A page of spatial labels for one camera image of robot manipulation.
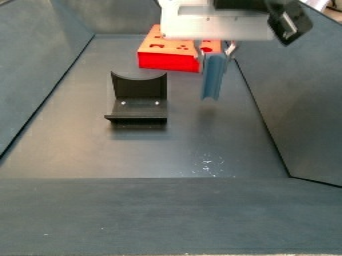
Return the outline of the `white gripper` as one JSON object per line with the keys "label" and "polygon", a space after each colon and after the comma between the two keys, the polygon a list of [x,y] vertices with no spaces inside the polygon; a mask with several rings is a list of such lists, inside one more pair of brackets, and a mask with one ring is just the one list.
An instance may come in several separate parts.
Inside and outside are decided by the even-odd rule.
{"label": "white gripper", "polygon": [[[162,7],[161,32],[166,39],[198,40],[200,72],[205,68],[202,40],[264,41],[274,38],[269,14],[252,10],[217,10],[214,0],[158,0]],[[237,42],[226,42],[228,61]]]}

